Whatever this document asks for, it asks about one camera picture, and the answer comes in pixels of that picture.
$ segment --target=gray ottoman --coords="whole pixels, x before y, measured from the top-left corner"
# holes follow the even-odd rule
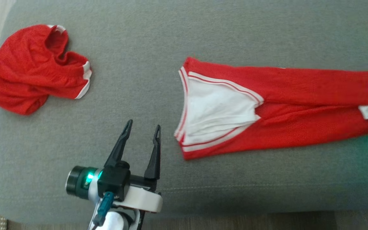
[[[162,126],[150,217],[368,208],[368,136],[310,147],[184,161],[173,137],[187,56],[230,65],[368,70],[368,1],[18,0],[3,40],[34,24],[68,29],[89,58],[80,100],[50,97],[23,117],[0,108],[0,214],[20,222],[88,221],[92,205],[65,192],[75,165],[100,167],[129,119],[124,159],[142,175]]]

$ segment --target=red garment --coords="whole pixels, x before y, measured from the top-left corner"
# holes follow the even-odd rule
[[[187,58],[179,74],[186,99],[175,137],[186,160],[368,134],[368,119],[359,110],[360,105],[368,105],[368,71],[231,67]],[[221,97],[203,103],[215,93],[211,85],[243,94],[244,99],[226,102]],[[246,115],[236,112],[242,118],[247,116],[240,125],[234,122],[240,118],[229,111],[238,109],[238,103],[255,108],[249,108]]]
[[[29,115],[48,95],[81,98],[92,71],[86,57],[65,52],[67,41],[60,25],[35,25],[7,38],[0,48],[0,106]]]

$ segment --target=red fabric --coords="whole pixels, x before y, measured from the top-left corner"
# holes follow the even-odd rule
[[[83,78],[88,59],[65,52],[65,30],[35,25],[15,32],[0,48],[0,106],[29,115],[48,95],[75,99],[89,83]]]
[[[261,119],[236,137],[202,150],[185,152],[186,160],[244,150],[296,147],[368,134],[359,105],[368,105],[368,71],[231,67],[187,58],[187,74],[229,80],[264,98],[256,108]]]

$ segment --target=robotic arm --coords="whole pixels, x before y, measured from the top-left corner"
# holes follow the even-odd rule
[[[131,175],[130,165],[121,160],[132,125],[129,120],[103,169],[75,166],[67,177],[67,194],[95,204],[88,230],[140,230],[147,211],[161,211],[163,199],[155,193],[160,179],[161,128],[156,128],[154,148],[142,177]],[[124,210],[134,211],[134,216]]]

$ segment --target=folded red jersey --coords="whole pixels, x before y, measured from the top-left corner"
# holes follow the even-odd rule
[[[15,32],[0,48],[0,106],[29,115],[49,95],[81,98],[92,75],[88,59],[65,52],[68,34],[60,25],[35,25]]]
[[[175,131],[185,159],[368,134],[368,71],[232,67],[187,58]]]

